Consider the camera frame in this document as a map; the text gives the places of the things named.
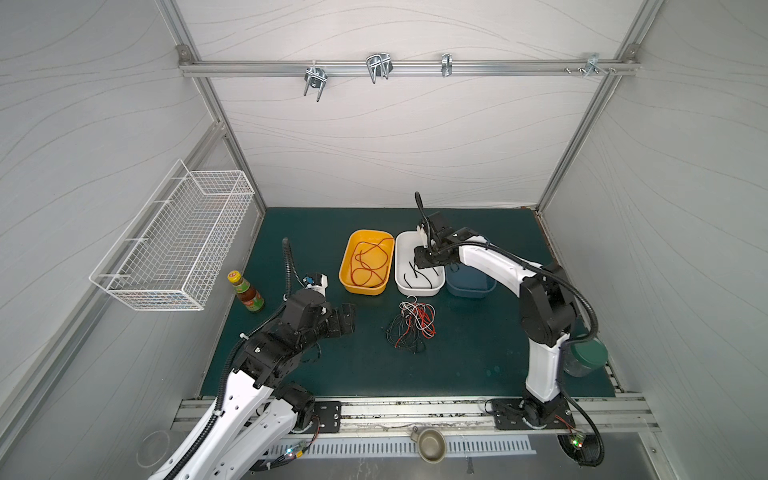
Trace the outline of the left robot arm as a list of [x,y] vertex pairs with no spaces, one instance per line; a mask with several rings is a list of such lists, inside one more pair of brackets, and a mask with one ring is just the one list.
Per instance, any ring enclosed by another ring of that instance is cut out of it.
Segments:
[[315,398],[287,381],[320,340],[355,330],[356,307],[333,307],[323,292],[301,289],[230,352],[217,395],[155,479],[240,479],[293,429],[305,428]]

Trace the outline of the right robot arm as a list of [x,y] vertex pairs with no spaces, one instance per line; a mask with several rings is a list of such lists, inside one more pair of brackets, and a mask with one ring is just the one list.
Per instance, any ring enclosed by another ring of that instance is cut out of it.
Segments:
[[567,280],[560,265],[525,260],[472,229],[449,226],[441,213],[419,213],[421,244],[414,249],[418,267],[462,264],[495,279],[518,297],[529,359],[521,403],[511,411],[527,426],[545,428],[567,404],[561,386],[563,352],[596,336],[594,308]]

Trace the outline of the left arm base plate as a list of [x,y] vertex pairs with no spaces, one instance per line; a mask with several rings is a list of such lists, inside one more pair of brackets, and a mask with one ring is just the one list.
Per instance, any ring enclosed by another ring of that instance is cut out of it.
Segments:
[[307,410],[297,423],[298,433],[338,433],[341,429],[342,403],[340,401],[319,401]]

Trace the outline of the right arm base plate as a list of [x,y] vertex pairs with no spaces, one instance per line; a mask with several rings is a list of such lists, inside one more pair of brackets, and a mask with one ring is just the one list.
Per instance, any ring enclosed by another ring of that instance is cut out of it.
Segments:
[[562,396],[549,402],[533,397],[492,398],[483,405],[497,430],[563,430],[575,429],[570,407]]

